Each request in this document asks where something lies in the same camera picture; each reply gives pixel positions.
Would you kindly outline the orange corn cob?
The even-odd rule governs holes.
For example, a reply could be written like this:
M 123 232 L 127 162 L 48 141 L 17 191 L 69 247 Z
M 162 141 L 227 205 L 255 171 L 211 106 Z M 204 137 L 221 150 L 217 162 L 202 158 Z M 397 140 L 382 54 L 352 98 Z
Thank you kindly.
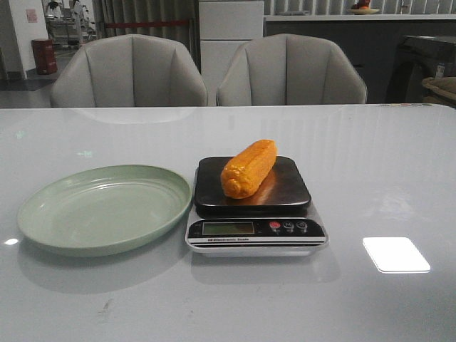
M 276 162 L 277 147 L 273 140 L 258 140 L 233 157 L 220 175 L 227 197 L 244 199 L 252 196 Z

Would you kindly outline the black silver kitchen scale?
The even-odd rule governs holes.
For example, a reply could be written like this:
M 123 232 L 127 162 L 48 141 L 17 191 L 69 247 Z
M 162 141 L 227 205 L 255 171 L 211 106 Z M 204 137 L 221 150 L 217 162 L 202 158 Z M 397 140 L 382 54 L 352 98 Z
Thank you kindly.
M 185 241 L 207 257 L 305 257 L 329 238 L 295 162 L 279 156 L 258 191 L 231 199 L 220 174 L 228 157 L 200 160 Z

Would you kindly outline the right grey upholstered chair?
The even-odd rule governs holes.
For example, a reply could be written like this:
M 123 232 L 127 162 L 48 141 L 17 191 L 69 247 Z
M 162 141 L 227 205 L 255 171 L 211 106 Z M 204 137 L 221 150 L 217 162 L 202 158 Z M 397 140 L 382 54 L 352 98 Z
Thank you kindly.
M 367 87 L 347 55 L 324 38 L 282 33 L 235 52 L 218 106 L 364 104 Z

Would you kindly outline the grey upholstered chair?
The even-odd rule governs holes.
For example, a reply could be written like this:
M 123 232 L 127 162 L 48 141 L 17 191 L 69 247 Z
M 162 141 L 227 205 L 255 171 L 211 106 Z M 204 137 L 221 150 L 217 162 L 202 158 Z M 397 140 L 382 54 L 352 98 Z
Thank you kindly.
M 282 33 L 235 52 L 218 106 L 364 104 L 367 87 L 347 55 L 324 38 Z
M 195 107 L 207 89 L 186 46 L 127 34 L 78 49 L 50 92 L 53 108 Z

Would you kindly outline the pale green round plate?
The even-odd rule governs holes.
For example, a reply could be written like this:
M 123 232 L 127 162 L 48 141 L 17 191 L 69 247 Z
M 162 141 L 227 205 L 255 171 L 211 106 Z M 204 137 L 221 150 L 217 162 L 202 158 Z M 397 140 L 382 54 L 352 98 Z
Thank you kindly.
M 100 167 L 53 182 L 29 197 L 17 223 L 38 247 L 67 257 L 104 257 L 168 233 L 186 214 L 192 188 L 161 167 Z

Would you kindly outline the left grey upholstered chair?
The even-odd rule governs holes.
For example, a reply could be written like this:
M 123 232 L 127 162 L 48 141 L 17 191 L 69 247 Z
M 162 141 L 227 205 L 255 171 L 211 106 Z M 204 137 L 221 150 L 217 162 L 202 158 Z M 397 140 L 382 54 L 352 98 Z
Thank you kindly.
M 195 107 L 207 89 L 186 46 L 127 34 L 78 49 L 50 92 L 53 108 Z

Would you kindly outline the white cabinet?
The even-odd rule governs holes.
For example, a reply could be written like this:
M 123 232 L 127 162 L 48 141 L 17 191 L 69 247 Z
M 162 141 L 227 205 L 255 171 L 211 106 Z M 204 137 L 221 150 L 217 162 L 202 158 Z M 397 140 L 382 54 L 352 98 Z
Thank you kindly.
M 263 1 L 199 1 L 200 68 L 208 91 L 208 104 L 216 105 L 216 92 L 229 63 L 243 43 L 263 36 Z

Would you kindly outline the red barrier belt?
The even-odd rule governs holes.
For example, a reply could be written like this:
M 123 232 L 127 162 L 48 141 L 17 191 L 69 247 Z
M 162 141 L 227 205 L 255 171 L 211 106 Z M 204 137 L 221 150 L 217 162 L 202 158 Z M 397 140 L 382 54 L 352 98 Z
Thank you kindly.
M 129 22 L 129 23 L 104 23 L 106 29 L 136 29 L 136 28 L 162 28 L 162 27 L 176 27 L 176 26 L 189 26 L 191 21 L 187 20 L 173 20 L 173 21 L 150 21 L 150 22 Z

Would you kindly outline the dark grey counter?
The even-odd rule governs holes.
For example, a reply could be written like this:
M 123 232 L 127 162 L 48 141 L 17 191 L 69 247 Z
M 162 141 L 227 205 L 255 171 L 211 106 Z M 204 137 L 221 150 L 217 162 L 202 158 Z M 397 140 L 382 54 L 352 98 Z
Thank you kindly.
M 453 14 L 267 16 L 265 34 L 292 33 L 337 43 L 368 88 L 369 103 L 386 103 L 395 52 L 404 36 L 454 36 Z

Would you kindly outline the fruit bowl on counter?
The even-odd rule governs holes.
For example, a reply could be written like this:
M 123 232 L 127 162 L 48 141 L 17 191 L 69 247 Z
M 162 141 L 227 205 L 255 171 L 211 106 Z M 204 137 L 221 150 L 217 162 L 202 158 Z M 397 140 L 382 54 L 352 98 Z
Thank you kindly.
M 371 0 L 357 0 L 348 9 L 348 13 L 353 15 L 371 15 L 379 12 L 379 9 L 371 7 Z

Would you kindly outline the red trash bin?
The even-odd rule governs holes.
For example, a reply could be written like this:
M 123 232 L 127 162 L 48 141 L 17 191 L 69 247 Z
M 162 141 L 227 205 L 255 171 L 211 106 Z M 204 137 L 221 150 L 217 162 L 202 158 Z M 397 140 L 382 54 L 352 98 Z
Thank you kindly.
M 36 73 L 39 75 L 56 73 L 58 66 L 53 49 L 53 41 L 48 38 L 39 38 L 32 40 L 31 45 L 36 64 Z

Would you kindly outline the beige cushion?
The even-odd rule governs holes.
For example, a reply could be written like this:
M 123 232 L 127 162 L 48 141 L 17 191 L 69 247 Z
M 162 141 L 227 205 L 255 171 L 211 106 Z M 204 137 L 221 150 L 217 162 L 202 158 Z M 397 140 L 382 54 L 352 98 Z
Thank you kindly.
M 446 105 L 455 108 L 456 105 L 456 77 L 425 78 L 422 80 L 425 89 L 424 103 Z

